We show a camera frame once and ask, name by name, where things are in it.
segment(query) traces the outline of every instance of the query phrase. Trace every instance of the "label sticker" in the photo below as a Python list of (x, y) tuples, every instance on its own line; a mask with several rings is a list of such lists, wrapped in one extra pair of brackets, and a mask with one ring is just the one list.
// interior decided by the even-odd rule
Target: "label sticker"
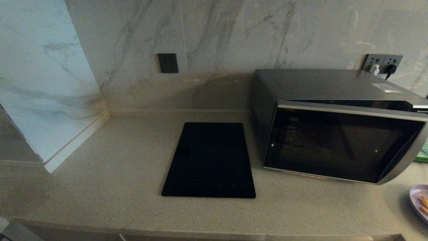
[(387, 93), (401, 93), (401, 91), (395, 89), (394, 87), (388, 85), (388, 84), (372, 84), (376, 87), (378, 87), (379, 89), (387, 92)]
[(426, 113), (426, 114), (428, 114), (428, 111), (425, 111), (425, 110), (417, 110), (416, 112), (417, 113)]

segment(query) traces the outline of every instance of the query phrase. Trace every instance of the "green package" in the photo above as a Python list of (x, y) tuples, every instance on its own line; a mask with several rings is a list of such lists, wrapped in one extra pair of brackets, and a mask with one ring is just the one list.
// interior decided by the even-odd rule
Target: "green package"
[(415, 162), (428, 163), (428, 139), (422, 147), (422, 150), (416, 156)]

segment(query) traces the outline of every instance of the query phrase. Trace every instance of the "white plug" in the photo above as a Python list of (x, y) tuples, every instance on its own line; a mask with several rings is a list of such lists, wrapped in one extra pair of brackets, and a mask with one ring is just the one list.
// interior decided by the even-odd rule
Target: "white plug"
[(379, 73), (379, 65), (378, 64), (373, 64), (372, 66), (370, 66), (369, 72), (377, 75)]

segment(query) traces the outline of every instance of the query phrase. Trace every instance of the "black electrical outlet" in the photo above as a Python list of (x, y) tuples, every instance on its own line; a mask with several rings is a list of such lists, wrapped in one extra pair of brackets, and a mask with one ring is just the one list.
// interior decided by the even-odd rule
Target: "black electrical outlet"
[(178, 73), (176, 54), (158, 54), (161, 73)]

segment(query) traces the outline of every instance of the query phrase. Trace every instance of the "microwave window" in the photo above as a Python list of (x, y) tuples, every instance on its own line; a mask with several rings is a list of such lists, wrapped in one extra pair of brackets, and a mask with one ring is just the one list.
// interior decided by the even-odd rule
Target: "microwave window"
[(279, 108), (265, 166), (376, 183), (423, 122)]

